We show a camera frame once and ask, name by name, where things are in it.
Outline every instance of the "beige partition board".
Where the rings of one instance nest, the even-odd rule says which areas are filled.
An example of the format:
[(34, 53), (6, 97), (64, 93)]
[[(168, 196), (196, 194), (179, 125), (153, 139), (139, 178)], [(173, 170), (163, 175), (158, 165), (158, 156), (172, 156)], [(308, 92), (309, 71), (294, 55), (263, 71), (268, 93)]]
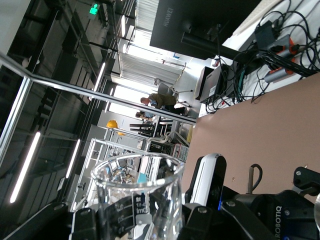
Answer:
[(241, 194), (247, 191), (252, 164), (263, 169), (255, 194), (291, 189), (299, 166), (320, 172), (320, 73), (269, 92), (256, 103), (248, 100), (199, 118), (182, 177), (183, 192), (197, 159), (210, 153), (226, 158), (224, 185)]

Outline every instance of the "exit sign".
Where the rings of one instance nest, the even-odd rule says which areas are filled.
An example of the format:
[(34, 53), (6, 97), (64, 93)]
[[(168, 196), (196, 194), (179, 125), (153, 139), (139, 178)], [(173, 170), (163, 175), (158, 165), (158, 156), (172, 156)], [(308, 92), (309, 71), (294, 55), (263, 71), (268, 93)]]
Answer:
[(91, 5), (90, 11), (89, 11), (89, 15), (88, 15), (88, 17), (89, 17), (90, 19), (95, 19), (95, 18), (96, 18), (96, 15), (97, 15), (97, 13), (98, 13), (99, 7), (100, 7), (100, 5), (97, 4), (97, 3), (93, 3), (93, 4)]

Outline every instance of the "bolt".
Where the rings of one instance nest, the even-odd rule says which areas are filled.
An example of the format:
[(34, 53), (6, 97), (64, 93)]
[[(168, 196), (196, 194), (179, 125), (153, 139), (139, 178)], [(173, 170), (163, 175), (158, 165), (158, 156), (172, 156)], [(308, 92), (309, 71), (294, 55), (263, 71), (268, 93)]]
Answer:
[(229, 207), (234, 207), (236, 205), (233, 201), (226, 201), (225, 204), (227, 204)]
[(198, 212), (201, 214), (205, 214), (207, 213), (207, 209), (203, 206), (198, 207)]

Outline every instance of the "person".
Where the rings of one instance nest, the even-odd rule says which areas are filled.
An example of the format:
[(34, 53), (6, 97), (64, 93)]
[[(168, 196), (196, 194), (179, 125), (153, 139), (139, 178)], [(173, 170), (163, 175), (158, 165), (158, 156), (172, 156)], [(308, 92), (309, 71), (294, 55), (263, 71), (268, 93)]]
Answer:
[(136, 114), (135, 114), (135, 117), (136, 118), (141, 118), (141, 119), (144, 119), (144, 120), (147, 120), (147, 121), (152, 121), (152, 118), (154, 117), (155, 115), (152, 114), (152, 113), (149, 113), (149, 112), (144, 112), (144, 111), (138, 111)]
[(186, 107), (175, 108), (177, 103), (176, 98), (168, 94), (152, 93), (148, 98), (142, 97), (140, 102), (145, 105), (151, 104), (151, 106), (155, 107), (156, 109), (161, 109), (163, 107), (173, 114), (186, 115), (187, 113)]

